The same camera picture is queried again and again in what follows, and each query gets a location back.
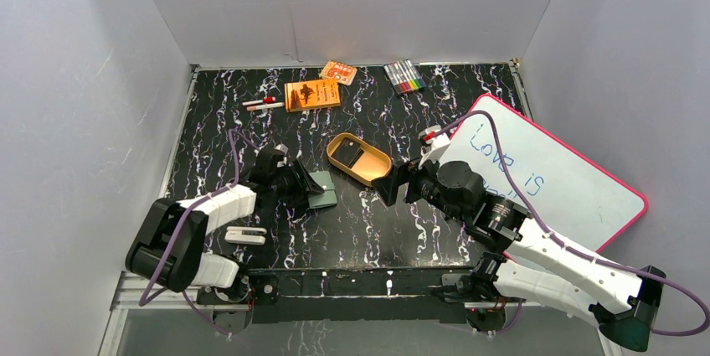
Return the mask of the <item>tan oval tray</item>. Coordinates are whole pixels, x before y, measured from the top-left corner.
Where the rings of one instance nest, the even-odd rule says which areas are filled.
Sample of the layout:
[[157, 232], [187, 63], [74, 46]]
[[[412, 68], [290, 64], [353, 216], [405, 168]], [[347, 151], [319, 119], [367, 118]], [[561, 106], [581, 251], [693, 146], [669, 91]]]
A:
[[[363, 155], [354, 164], [352, 168], [346, 168], [340, 162], [332, 158], [332, 154], [343, 138], [351, 138], [361, 144]], [[355, 136], [350, 132], [343, 132], [336, 135], [328, 144], [326, 149], [328, 161], [346, 175], [363, 184], [366, 187], [372, 187], [372, 180], [382, 177], [392, 166], [391, 157], [385, 152], [379, 150], [375, 146], [365, 142], [360, 137]]]

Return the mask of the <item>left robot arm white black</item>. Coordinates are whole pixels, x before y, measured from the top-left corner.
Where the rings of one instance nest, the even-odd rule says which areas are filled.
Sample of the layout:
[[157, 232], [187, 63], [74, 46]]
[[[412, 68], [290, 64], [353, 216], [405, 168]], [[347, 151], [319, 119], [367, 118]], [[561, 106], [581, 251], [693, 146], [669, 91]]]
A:
[[205, 252], [206, 236], [252, 215], [267, 199], [297, 206], [325, 191], [299, 159], [288, 159], [285, 146], [264, 147], [254, 166], [223, 188], [192, 199], [155, 200], [127, 251], [125, 267], [171, 292], [211, 286], [227, 301], [241, 302], [249, 295], [249, 278], [238, 261]]

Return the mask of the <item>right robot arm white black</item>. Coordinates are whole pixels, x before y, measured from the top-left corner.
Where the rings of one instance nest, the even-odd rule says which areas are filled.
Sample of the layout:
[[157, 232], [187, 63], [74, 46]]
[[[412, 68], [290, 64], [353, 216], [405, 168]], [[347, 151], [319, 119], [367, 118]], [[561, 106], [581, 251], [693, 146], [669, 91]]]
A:
[[426, 201], [483, 245], [470, 275], [442, 276], [434, 295], [448, 302], [537, 302], [590, 323], [622, 348], [648, 349], [662, 271], [619, 271], [593, 251], [575, 248], [572, 240], [541, 228], [522, 206], [486, 191], [482, 177], [462, 161], [396, 163], [372, 185], [387, 205], [406, 185], [405, 202]]

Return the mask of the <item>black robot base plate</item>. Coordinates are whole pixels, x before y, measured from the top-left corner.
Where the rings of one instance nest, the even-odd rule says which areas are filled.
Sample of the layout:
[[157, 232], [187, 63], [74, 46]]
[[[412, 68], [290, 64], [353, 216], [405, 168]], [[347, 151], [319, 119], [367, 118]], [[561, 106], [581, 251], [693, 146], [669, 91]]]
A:
[[296, 321], [433, 320], [493, 334], [517, 299], [475, 283], [466, 266], [252, 269], [229, 289], [198, 291], [201, 306], [245, 306], [255, 324]]

